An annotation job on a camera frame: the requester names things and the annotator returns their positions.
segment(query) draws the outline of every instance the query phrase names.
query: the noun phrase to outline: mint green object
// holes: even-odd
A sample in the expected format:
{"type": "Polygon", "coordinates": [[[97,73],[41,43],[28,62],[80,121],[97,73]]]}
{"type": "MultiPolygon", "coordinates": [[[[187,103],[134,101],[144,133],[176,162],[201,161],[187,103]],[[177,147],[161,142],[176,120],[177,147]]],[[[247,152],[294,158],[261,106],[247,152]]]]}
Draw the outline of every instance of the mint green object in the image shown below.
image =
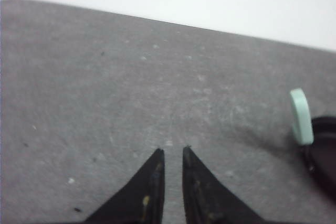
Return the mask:
{"type": "Polygon", "coordinates": [[[302,89],[290,91],[292,112],[294,115],[293,133],[299,145],[309,145],[314,142],[309,106],[302,89]]]}

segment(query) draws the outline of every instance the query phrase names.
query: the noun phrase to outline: gray carpet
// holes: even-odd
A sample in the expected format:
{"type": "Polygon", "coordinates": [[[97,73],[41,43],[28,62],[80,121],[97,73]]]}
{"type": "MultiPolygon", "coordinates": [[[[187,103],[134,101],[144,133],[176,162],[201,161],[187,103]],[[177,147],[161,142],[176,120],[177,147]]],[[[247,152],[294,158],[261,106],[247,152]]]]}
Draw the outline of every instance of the gray carpet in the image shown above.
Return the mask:
{"type": "Polygon", "coordinates": [[[263,217],[336,221],[288,96],[335,112],[335,53],[26,0],[2,1],[1,29],[2,223],[84,220],[157,147],[163,223],[185,223],[187,144],[263,217]]]}

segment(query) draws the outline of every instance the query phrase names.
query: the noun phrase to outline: light green plastic piece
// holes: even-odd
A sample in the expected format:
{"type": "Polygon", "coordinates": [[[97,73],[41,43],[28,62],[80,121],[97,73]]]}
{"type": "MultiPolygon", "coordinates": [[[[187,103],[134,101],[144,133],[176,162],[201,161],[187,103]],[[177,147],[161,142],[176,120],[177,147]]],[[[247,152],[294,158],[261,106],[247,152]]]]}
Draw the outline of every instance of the light green plastic piece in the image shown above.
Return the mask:
{"type": "Polygon", "coordinates": [[[309,145],[314,141],[309,106],[302,89],[290,91],[294,115],[293,133],[299,145],[309,145]]]}

